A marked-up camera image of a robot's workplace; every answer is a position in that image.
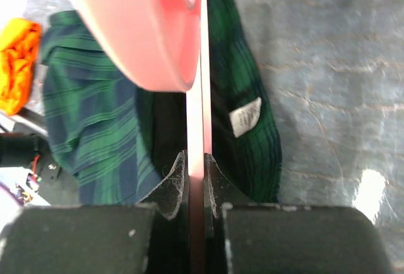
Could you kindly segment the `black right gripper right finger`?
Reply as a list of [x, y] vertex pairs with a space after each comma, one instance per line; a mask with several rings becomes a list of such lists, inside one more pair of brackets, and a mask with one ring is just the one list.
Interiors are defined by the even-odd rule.
[[205, 154], [203, 179], [205, 214], [206, 273], [226, 273], [225, 237], [223, 232], [222, 205], [245, 205], [250, 200], [220, 170], [213, 155]]

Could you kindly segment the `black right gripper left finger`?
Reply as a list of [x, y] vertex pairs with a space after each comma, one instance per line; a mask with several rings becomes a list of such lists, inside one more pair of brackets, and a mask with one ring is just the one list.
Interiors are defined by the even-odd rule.
[[189, 176], [186, 152], [137, 205], [138, 273], [189, 273]]

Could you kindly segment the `green plaid garment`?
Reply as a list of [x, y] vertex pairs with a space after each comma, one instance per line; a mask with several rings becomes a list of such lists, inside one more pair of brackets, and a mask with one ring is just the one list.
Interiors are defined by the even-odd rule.
[[[257, 203], [278, 200], [280, 135], [234, 0], [207, 0], [213, 156]], [[135, 203], [186, 149], [186, 97], [148, 92], [113, 64], [79, 14], [50, 18], [42, 39], [45, 121], [56, 162], [83, 204]]]

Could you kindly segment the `thick pink plastic hanger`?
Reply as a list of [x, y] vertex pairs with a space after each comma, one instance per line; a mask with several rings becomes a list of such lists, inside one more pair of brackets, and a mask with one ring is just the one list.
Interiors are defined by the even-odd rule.
[[70, 0], [119, 70], [149, 91], [184, 92], [190, 265], [206, 271], [203, 179], [212, 152], [207, 0]]

